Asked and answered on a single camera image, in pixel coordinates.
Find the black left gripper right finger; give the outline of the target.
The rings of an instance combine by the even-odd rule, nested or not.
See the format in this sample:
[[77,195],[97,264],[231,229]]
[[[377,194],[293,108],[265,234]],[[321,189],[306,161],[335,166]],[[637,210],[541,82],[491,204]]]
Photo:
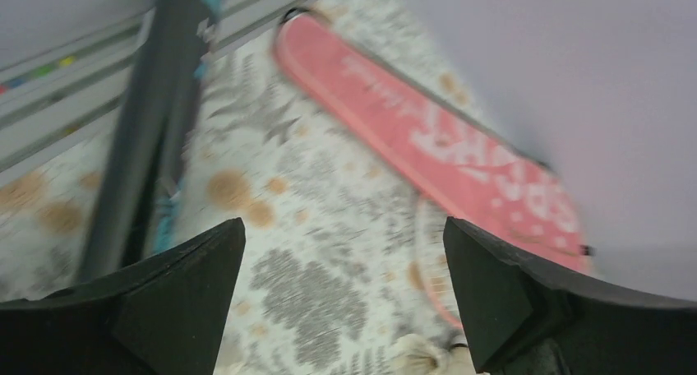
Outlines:
[[443,244],[478,372],[695,373],[695,302],[583,275],[454,217]]

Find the white feather shuttlecock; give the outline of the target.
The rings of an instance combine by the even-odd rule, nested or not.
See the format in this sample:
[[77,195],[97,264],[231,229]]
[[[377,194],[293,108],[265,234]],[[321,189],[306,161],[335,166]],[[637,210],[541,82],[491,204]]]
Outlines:
[[455,344],[448,348],[418,334],[398,338],[391,348],[390,367],[399,375],[475,374],[469,348]]

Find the black shuttlecock tube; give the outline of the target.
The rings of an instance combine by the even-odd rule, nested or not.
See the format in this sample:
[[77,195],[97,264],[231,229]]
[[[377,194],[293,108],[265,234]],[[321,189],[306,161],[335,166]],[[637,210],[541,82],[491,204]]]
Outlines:
[[136,53],[107,168],[76,273],[86,283],[123,265],[174,99],[175,81],[200,58],[200,31],[217,22],[222,0],[157,0],[150,28]]

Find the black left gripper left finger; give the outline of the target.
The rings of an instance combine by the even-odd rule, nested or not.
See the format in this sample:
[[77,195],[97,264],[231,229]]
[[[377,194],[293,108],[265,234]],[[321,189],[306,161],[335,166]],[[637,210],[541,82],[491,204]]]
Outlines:
[[4,374],[211,374],[245,248],[231,219],[39,300],[1,305]]

